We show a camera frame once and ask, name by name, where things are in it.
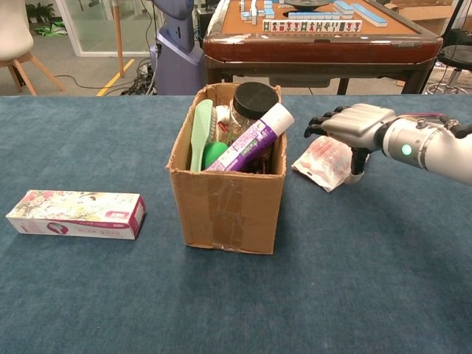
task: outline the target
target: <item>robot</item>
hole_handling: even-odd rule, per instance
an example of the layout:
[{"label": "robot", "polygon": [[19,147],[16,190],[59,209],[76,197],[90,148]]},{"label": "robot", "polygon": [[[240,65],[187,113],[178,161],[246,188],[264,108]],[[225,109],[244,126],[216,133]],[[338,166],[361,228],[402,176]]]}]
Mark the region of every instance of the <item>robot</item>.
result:
[{"label": "robot", "polygon": [[388,108],[359,103],[314,117],[305,130],[331,136],[351,147],[351,174],[344,183],[361,180],[369,154],[385,156],[472,185],[472,125],[444,114],[397,116]]},{"label": "robot", "polygon": [[204,54],[195,45],[193,0],[152,0],[165,23],[150,48],[157,94],[194,95],[204,87]]}]

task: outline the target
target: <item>packing tape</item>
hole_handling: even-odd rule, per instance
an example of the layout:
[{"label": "packing tape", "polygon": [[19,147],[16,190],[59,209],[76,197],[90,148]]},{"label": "packing tape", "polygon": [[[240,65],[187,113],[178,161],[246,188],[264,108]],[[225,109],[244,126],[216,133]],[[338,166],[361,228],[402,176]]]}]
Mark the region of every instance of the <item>packing tape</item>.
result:
[{"label": "packing tape", "polygon": [[213,248],[240,251],[246,217],[241,214],[243,184],[227,176],[216,176],[208,183],[209,218],[213,224]]}]

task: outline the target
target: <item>green object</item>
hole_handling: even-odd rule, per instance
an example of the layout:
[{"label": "green object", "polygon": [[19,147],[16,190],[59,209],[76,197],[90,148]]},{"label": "green object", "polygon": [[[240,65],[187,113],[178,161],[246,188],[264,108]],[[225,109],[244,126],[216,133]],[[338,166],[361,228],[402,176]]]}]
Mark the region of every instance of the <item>green object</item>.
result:
[{"label": "green object", "polygon": [[224,142],[210,142],[204,149],[204,158],[202,163],[203,170],[206,170],[215,160],[226,151],[228,145]]},{"label": "green object", "polygon": [[403,155],[410,155],[412,153],[412,147],[408,144],[405,144],[404,146],[401,147],[401,152]]},{"label": "green object", "polygon": [[52,37],[55,35],[66,35],[66,26],[62,21],[52,22],[48,26],[39,26],[34,29],[36,33],[43,37]]},{"label": "green object", "polygon": [[204,148],[209,139],[213,138],[210,134],[213,125],[215,132],[216,121],[213,119],[213,101],[203,100],[195,107],[193,114],[192,137],[192,161],[190,170],[193,172],[201,171],[201,160],[203,159]]}]

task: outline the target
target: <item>toothpaste box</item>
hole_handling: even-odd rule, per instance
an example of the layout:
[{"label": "toothpaste box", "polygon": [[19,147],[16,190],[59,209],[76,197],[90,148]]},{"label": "toothpaste box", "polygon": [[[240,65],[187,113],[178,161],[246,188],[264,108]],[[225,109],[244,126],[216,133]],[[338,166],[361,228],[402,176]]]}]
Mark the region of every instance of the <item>toothpaste box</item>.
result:
[{"label": "toothpaste box", "polygon": [[22,234],[135,240],[145,213],[139,194],[29,190],[7,219]]}]

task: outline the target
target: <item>white chair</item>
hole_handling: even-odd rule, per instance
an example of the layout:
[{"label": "white chair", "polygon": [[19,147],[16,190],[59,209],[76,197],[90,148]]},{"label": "white chair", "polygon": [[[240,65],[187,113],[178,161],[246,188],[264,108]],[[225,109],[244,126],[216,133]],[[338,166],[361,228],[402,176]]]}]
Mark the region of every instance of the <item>white chair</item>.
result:
[{"label": "white chair", "polygon": [[13,70],[16,67],[29,92],[36,96],[28,76],[21,63],[31,61],[40,69],[61,91],[66,88],[49,72],[46,67],[33,55],[30,50],[33,45],[27,11],[24,0],[0,0],[0,68],[8,66],[16,87],[21,91],[21,84]]}]

